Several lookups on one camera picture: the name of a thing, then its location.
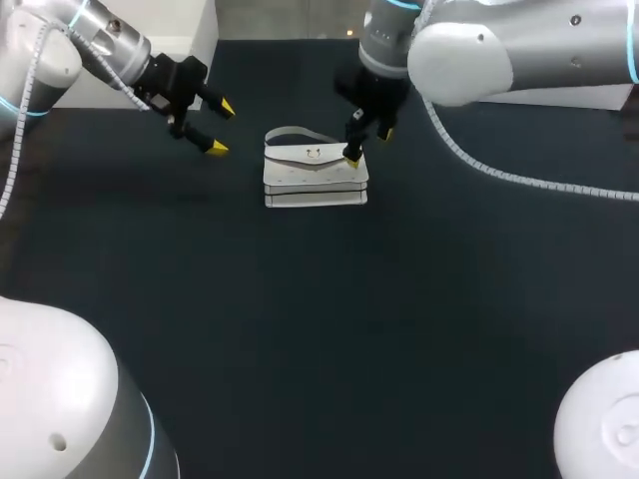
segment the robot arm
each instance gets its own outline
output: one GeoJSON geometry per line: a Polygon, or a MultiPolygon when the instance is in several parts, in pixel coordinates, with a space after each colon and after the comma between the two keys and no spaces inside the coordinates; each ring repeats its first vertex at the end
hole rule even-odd
{"type": "MultiPolygon", "coordinates": [[[[222,95],[205,85],[208,68],[195,57],[175,62],[164,54],[152,56],[149,39],[98,0],[0,0],[0,68],[15,72],[0,76],[0,141],[11,136],[15,128],[35,37],[48,20],[68,26],[91,44],[136,96],[168,118],[173,137],[185,138],[205,153],[220,155],[228,151],[187,121],[196,96],[224,118],[235,114],[222,95]]],[[[28,126],[57,103],[77,80],[82,67],[117,88],[86,46],[73,40],[58,31],[48,38],[35,79],[28,126]]]]}
{"type": "Polygon", "coordinates": [[[372,0],[359,65],[335,77],[359,108],[344,155],[357,162],[372,123],[388,140],[410,82],[449,107],[517,90],[639,83],[635,8],[634,0],[372,0]]]}
{"type": "Polygon", "coordinates": [[[440,2],[408,56],[425,100],[639,83],[633,0],[440,2]]]}

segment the white coiled cable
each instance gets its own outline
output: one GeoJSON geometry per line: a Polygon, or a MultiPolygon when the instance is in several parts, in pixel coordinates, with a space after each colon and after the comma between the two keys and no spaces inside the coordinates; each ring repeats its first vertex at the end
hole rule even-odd
{"type": "Polygon", "coordinates": [[[42,18],[45,22],[45,25],[42,26],[40,31],[38,32],[38,36],[36,38],[36,43],[33,51],[33,57],[31,58],[31,63],[29,64],[29,70],[27,71],[27,78],[25,80],[24,89],[22,91],[22,100],[20,101],[20,110],[18,112],[18,120],[16,123],[16,132],[13,138],[13,149],[11,152],[11,162],[9,165],[9,174],[7,175],[7,181],[5,183],[4,191],[2,193],[2,197],[0,197],[0,220],[4,217],[7,207],[9,206],[9,201],[11,200],[11,195],[13,194],[13,188],[16,183],[16,179],[18,176],[18,166],[20,165],[20,158],[22,156],[22,145],[24,143],[24,134],[25,128],[27,124],[27,112],[29,111],[29,103],[31,102],[31,94],[33,92],[33,85],[36,80],[36,73],[38,71],[38,65],[40,64],[40,59],[42,58],[42,52],[44,51],[44,46],[47,41],[47,38],[52,30],[60,30],[64,32],[67,36],[77,40],[82,44],[87,51],[100,63],[101,67],[105,70],[105,72],[113,79],[116,86],[119,90],[121,90],[127,98],[140,110],[143,112],[149,111],[150,108],[147,104],[145,104],[142,100],[136,97],[133,90],[128,87],[118,76],[118,74],[109,66],[106,60],[100,55],[100,53],[91,45],[89,41],[83,38],[78,32],[69,28],[67,25],[64,25],[57,21],[51,21],[42,17],[41,15],[36,14],[39,18],[42,18]]]}
{"type": "MultiPolygon", "coordinates": [[[[428,21],[430,20],[430,16],[432,15],[432,11],[441,1],[442,0],[430,0],[426,5],[424,5],[421,15],[415,22],[415,34],[427,26],[428,21]]],[[[428,112],[428,117],[430,118],[432,125],[435,126],[437,132],[444,140],[444,142],[448,145],[448,147],[452,150],[452,152],[455,153],[455,155],[464,163],[476,169],[477,171],[484,173],[485,175],[489,175],[490,177],[494,177],[499,180],[504,180],[505,182],[537,188],[540,190],[550,190],[554,192],[582,195],[586,197],[604,198],[608,200],[639,202],[639,193],[635,192],[622,192],[616,190],[605,190],[595,187],[586,187],[583,185],[573,185],[569,183],[548,182],[545,180],[537,180],[534,178],[522,177],[520,175],[513,175],[511,173],[506,173],[501,170],[497,170],[496,168],[492,168],[489,165],[485,165],[481,161],[469,155],[450,137],[443,124],[441,123],[441,120],[439,119],[439,116],[437,115],[433,104],[425,100],[424,103],[426,105],[426,111],[428,112]]]]}

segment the bag strap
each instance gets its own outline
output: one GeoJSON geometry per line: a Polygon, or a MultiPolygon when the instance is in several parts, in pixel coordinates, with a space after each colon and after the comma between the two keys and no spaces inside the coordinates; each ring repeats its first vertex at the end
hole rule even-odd
{"type": "Polygon", "coordinates": [[[275,138],[285,137],[285,136],[288,136],[288,135],[301,135],[301,136],[309,137],[309,138],[312,138],[314,140],[318,140],[318,141],[324,142],[324,143],[341,143],[340,141],[336,140],[335,138],[328,137],[326,135],[322,135],[321,133],[314,132],[314,131],[309,130],[307,128],[303,128],[303,127],[280,127],[280,128],[275,128],[274,130],[270,130],[267,133],[267,135],[264,138],[264,145],[265,145],[265,147],[269,147],[270,146],[269,142],[271,142],[275,138]]]}

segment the black mat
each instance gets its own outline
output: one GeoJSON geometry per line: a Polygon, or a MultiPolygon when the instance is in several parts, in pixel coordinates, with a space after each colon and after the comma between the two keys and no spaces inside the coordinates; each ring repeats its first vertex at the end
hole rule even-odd
{"type": "MultiPolygon", "coordinates": [[[[639,347],[639,206],[493,181],[457,161],[414,97],[369,145],[365,208],[269,211],[263,134],[339,135],[331,71],[354,43],[223,43],[203,160],[131,112],[65,112],[66,134],[6,294],[76,312],[111,341],[187,479],[551,478],[559,401],[639,347]]],[[[443,114],[511,172],[639,190],[604,112],[443,114]]]]}

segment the white handbag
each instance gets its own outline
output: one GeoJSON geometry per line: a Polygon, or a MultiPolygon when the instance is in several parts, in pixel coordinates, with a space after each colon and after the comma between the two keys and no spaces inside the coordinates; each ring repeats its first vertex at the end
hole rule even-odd
{"type": "Polygon", "coordinates": [[[343,156],[346,143],[302,127],[282,127],[265,138],[264,185],[269,208],[365,205],[368,168],[365,158],[358,168],[343,156]],[[286,135],[303,135],[314,145],[274,147],[270,142],[286,135]]]}

